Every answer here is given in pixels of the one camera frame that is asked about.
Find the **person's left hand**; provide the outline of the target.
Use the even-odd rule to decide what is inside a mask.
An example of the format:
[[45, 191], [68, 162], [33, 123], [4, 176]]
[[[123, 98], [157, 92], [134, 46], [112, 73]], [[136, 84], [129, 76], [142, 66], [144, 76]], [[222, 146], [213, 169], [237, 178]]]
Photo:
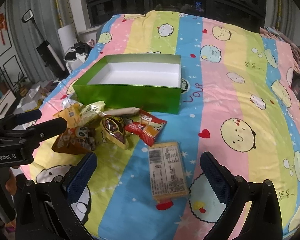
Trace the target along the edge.
[[8, 171], [9, 171], [9, 178], [5, 183], [5, 188], [10, 193], [10, 195], [14, 196], [17, 191], [17, 181], [10, 168]]

